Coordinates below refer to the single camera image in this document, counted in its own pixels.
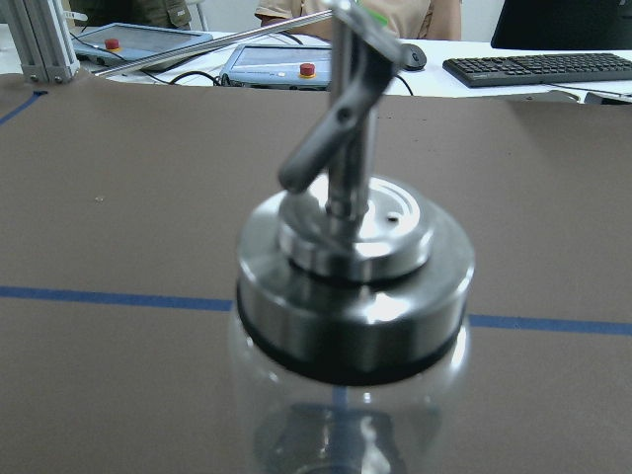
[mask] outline black computer mouse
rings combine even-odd
[[[407,71],[421,71],[424,69],[427,60],[422,49],[416,44],[411,44],[409,42],[404,45],[408,47],[404,69]]]

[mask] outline beige shirt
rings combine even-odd
[[[420,39],[428,33],[433,0],[361,0],[360,4],[384,16],[388,20],[386,28],[399,38]],[[260,0],[255,15],[289,19],[323,10],[327,8],[320,0]],[[330,40],[331,22],[315,23],[300,32]]]

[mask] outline white desk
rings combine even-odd
[[[213,32],[216,38],[227,35],[227,33]],[[311,37],[300,37],[307,44],[321,44],[322,41]],[[271,43],[271,44],[294,44],[294,41],[281,35],[270,35],[251,39],[249,42]],[[437,41],[437,40],[415,40],[425,52],[428,63],[424,71],[405,72],[401,76],[408,82],[416,96],[426,97],[482,97],[482,96],[503,96],[512,94],[529,94],[546,92],[553,89],[551,86],[511,86],[511,87],[485,87],[469,89],[461,84],[453,76],[445,72],[442,64],[446,59],[453,57],[488,57],[488,56],[508,56],[514,54],[529,54],[529,51],[514,51],[508,49],[493,49],[487,42],[471,41]],[[216,76],[219,74],[224,63],[230,57],[235,46],[225,47],[219,51],[211,52],[204,56],[188,61],[181,66],[170,71],[155,74],[163,81],[170,81],[183,72],[198,70]],[[632,59],[632,50],[614,51],[616,54]],[[90,70],[96,70],[100,66],[85,63],[84,66]],[[20,72],[19,60],[15,47],[11,42],[11,36],[7,25],[0,25],[0,73]],[[158,83],[149,76],[133,72],[124,76],[112,78],[121,82]],[[190,76],[182,81],[181,85],[189,86],[209,86],[210,81],[202,76]],[[587,90],[608,91],[617,94],[632,93],[632,81],[610,81],[610,82],[586,82],[568,84],[568,89],[581,99],[586,95],[586,91],[576,90],[576,88]],[[395,79],[388,88],[387,94],[408,96],[409,92],[404,84]]]

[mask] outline transparent glass container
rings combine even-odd
[[[229,347],[250,474],[423,474],[434,471],[469,354],[465,322],[430,368],[384,385],[340,387],[265,355],[233,310]]]

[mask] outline red button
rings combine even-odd
[[[106,49],[119,49],[119,40],[116,38],[106,39]]]
[[[316,66],[311,62],[303,62],[300,65],[301,77],[314,77],[316,75]]]

